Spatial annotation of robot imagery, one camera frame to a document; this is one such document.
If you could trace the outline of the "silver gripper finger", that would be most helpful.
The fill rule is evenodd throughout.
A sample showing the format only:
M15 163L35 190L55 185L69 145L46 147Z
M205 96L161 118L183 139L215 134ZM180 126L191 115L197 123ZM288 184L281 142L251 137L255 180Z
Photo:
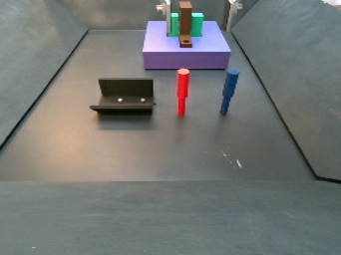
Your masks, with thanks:
M168 21L168 33L172 32L172 0L161 0L157 10L164 13Z
M243 9L241 0L228 0L228 14L227 14L227 25L225 30L231 31L233 16Z

